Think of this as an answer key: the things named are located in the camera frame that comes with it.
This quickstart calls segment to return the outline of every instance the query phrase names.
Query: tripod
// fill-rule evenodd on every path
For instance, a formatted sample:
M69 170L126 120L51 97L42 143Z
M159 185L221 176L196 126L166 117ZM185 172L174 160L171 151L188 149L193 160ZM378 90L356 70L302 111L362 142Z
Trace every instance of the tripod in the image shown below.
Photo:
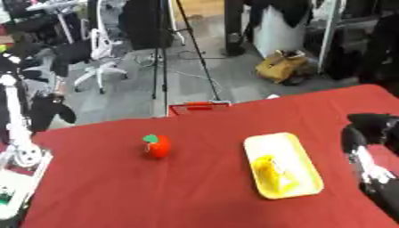
M157 83L158 83L158 67L159 67L159 47L161 49L161 53L163 56L163 85L162 85L162 92L164 93L164 104L165 104L165 113L167 115L167 110L168 110L168 104L167 104L167 92L168 92L168 84L167 84L167 49L166 49L166 33L176 33L180 31L185 31L187 30L190 34L191 40L194 44L195 51L197 55L199 56L199 60L201 62L202 68L205 71L205 74L207 76L208 82L211 85L212 92L215 95L215 98L220 101L219 94L216 91L214 82L212 81L212 78L209 74L209 70L207 67L207 63L204 60L204 57L202 56L202 53L200 51L200 48L198 46L197 40L195 39L195 36L193 34L192 27L190 25L190 22L187 19L187 15L185 14L184 8L182 6L182 3L180 0L176 0L177 6L179 8L180 13L183 16L184 24L186 28L184 29L179 29L179 30L172 30L172 29L167 29L167 0L157 0L157 5L156 5L156 29L157 29L157 43L156 43L156 48L155 48L155 61L154 61L154 84L153 84L153 91L152 91L152 99L157 98Z

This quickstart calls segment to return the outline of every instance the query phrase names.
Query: gray carpet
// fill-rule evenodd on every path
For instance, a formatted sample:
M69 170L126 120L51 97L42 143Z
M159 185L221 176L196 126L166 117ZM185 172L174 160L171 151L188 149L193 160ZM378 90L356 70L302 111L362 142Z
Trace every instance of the gray carpet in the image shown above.
M223 58L224 47L223 16L192 20L195 37L200 49L207 58ZM169 104L182 102L201 102L213 99L209 82L198 60L182 60L177 55L187 50L193 51L189 38L186 46L175 41L167 50ZM128 71L129 79L120 75L108 75L104 79L106 94L100 95L94 78L82 84L84 90L75 93L73 81L84 73L84 64L71 67L67 104L77 113L77 125L98 123L123 118L151 118L164 116L163 94L158 86L158 99L151 99L153 67L141 68L153 50L132 51L125 44L118 48L118 55L124 55L119 67ZM195 53L182 53L183 58L196 58ZM257 51L247 45L245 54L227 59L207 59L212 78L220 85L219 95L223 100L233 103L261 100L271 94L279 96L302 94L313 91L354 85L355 82L337 82L325 77L313 77L299 86L276 85L255 74L255 66L261 62ZM159 71L159 82L162 79Z

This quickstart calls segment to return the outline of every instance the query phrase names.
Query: cable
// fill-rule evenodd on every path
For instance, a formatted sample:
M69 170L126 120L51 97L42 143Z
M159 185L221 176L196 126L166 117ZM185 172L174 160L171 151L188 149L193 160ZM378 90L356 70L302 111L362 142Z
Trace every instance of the cable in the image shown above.
M138 56L136 55L136 56L134 57L134 61L135 61L137 64L139 64L141 68L151 67L151 66L153 66L154 63L155 63L155 60L151 60L151 62L150 62L149 64L142 65L143 62L142 62L142 61L138 61L137 58L138 58ZM175 69L168 69L168 71L177 73L177 74L179 74L179 75L184 75L184 76L188 76L188 77L196 77L196 78L201 78L201 79L204 79L204 80L208 80L208 78L205 77L205 76L192 75L192 74L184 73L184 72L181 72L181 71L178 71L178 70L175 70ZM217 93L217 95L219 95L219 94L224 90L223 87L220 85L219 82L217 82L217 81L214 80L213 78L210 78L210 80L212 81L212 84L213 84L214 86L217 87L216 93ZM211 100L213 101L213 100L215 100L215 99L216 99L216 95L214 94L214 96L213 96L213 98L212 98Z
M179 75L184 75L184 76L188 76L188 77L196 77L196 78L201 78L201 79L204 79L204 80L208 80L207 77L201 76L201 75L187 74L187 73L183 73L183 72L181 72L181 71L175 70L175 69L169 69L169 71L174 72L174 73L177 73L177 74L179 74ZM211 81L212 81L212 83L213 83L213 84L217 87L217 89L218 89L218 91L216 91L217 94L220 94L220 93L224 90L223 87L220 85L219 82L217 82L217 81L214 80L213 78L211 78Z
M193 54L197 55L197 53L195 53L194 51L187 51L187 50L181 51L181 52L177 53L177 57L180 60L195 61L195 60L199 60L200 59L199 57L196 57L196 58L184 58L182 56L183 53L193 53ZM227 57L227 56L224 56L224 57L204 57L204 60L225 60L225 59L230 59L230 58L231 57Z

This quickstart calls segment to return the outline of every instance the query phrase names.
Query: red apple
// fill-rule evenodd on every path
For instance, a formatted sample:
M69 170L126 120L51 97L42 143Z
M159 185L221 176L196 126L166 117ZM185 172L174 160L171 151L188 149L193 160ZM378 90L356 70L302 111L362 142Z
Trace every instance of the red apple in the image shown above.
M170 141L164 135L148 135L144 137L144 141L147 142L147 152L153 158L163 159L169 154Z

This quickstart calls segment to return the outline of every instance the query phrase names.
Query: tan bag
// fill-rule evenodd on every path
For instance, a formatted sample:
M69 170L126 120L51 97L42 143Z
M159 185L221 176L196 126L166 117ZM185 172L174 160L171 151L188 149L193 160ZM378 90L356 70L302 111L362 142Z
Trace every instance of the tan bag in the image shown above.
M275 53L256 66L257 73L280 83L289 78L294 72L307 63L305 54L301 51L283 52L277 50Z

